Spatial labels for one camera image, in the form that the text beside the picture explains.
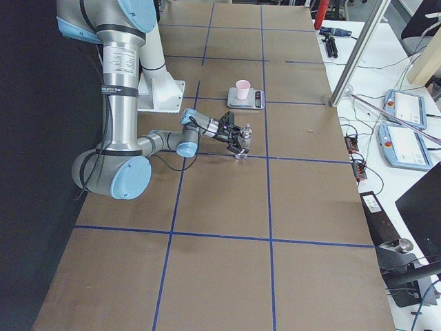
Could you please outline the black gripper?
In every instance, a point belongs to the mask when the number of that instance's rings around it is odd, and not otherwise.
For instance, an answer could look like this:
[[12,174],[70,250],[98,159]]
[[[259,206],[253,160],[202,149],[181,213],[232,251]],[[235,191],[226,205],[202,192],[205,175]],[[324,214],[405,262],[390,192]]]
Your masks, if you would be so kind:
[[227,150],[235,156],[247,156],[249,149],[238,143],[238,134],[241,127],[235,124],[234,113],[226,112],[220,119],[214,121],[217,123],[214,139],[227,143]]

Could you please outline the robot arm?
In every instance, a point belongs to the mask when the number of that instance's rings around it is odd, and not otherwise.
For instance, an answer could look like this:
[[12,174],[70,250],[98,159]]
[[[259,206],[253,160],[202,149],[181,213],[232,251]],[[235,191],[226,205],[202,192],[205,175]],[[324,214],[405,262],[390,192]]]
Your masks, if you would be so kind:
[[230,112],[213,119],[182,111],[179,132],[153,130],[137,135],[140,111],[181,110],[185,84],[167,71],[155,1],[58,1],[57,23],[64,37],[100,45],[103,96],[101,142],[80,154],[72,178],[80,189],[114,199],[135,199],[152,175],[149,158],[171,150],[184,158],[198,154],[202,136],[227,144],[230,152],[249,152],[252,134],[234,123]]

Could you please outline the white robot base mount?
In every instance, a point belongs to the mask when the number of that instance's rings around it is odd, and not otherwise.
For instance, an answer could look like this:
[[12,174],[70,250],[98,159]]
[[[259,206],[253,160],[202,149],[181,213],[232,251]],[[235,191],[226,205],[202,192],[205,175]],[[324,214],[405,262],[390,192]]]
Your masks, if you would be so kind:
[[179,113],[185,82],[175,80],[167,70],[158,24],[145,35],[139,58],[138,111]]

